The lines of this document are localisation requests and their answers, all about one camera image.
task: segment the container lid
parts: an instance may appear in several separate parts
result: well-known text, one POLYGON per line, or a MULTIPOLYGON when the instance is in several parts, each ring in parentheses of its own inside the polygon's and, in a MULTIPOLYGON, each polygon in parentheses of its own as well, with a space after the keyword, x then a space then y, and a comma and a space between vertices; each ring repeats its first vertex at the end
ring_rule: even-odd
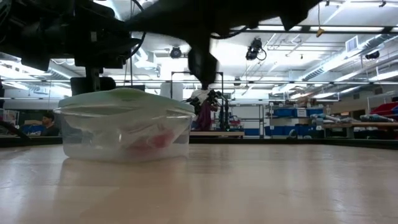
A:
POLYGON ((184 113, 193 114, 194 108, 186 103, 179 102, 167 97, 146 93, 132 88, 118 88, 109 91, 98 91, 80 94, 59 101, 59 109, 55 112, 62 113, 62 108, 102 108, 112 113, 112 108, 143 109, 143 108, 165 108, 176 109, 184 113))

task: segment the plastic container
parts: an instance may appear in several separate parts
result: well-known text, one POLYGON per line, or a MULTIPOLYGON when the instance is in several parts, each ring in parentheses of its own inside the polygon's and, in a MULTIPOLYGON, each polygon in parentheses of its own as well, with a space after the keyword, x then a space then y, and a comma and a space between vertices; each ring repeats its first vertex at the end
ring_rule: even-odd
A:
POLYGON ((73 96, 59 102, 68 157, 140 162, 188 156, 193 107, 134 89, 73 96))

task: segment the blue bin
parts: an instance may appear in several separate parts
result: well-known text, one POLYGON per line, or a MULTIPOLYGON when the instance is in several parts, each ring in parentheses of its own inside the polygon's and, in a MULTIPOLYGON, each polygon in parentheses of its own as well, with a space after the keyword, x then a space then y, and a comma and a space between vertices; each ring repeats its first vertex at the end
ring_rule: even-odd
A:
POLYGON ((309 132, 313 129, 315 129, 315 126, 300 126, 298 129, 298 135, 299 136, 306 136, 309 134, 309 132))
POLYGON ((271 130, 270 126, 265 127, 266 136, 283 136, 285 135, 285 126, 274 126, 274 130, 271 130))
POLYGON ((296 130, 297 135, 299 135, 299 127, 298 126, 284 126, 284 135, 289 135, 291 130, 296 130))
POLYGON ((307 109, 307 116, 311 116, 313 114, 322 114, 323 109, 307 109))
POLYGON ((398 115, 398 106, 392 109, 392 114, 398 115))
POLYGON ((293 115, 294 115, 293 109, 276 109, 276 110, 274 110, 274 116, 288 117, 288 116, 293 116, 293 115))
POLYGON ((244 129, 245 136, 259 136, 259 129, 258 128, 245 128, 244 129))

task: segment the table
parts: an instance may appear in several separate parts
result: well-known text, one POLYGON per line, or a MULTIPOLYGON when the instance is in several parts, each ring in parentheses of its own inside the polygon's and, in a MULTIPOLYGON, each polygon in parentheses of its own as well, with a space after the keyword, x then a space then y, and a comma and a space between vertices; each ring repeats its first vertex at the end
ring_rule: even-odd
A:
POLYGON ((397 151, 190 147, 189 160, 140 164, 1 150, 0 223, 398 223, 397 151))
POLYGON ((375 128, 385 128, 394 129, 398 128, 398 122, 386 123, 386 122, 353 122, 353 123, 338 123, 338 124, 324 124, 322 128, 325 129, 325 138, 327 137, 326 129, 331 128, 345 128, 347 130, 347 138, 354 139, 354 128, 355 127, 375 127, 375 128))

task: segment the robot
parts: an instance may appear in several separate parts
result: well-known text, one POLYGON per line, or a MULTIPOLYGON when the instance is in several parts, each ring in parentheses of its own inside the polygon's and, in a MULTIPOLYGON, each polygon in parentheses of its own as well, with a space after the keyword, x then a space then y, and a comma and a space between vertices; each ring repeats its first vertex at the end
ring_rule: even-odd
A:
POLYGON ((71 82, 72 91, 104 90, 104 68, 122 68, 144 41, 132 31, 152 32, 185 40, 190 73, 203 84, 215 81, 217 60, 209 52, 210 38, 226 39, 232 27, 256 28, 259 21, 279 16, 286 30, 303 21, 321 0, 159 0, 138 15, 119 21, 114 11, 90 0, 0 1, 0 52, 21 63, 47 70, 51 58, 74 58, 86 77, 71 82))

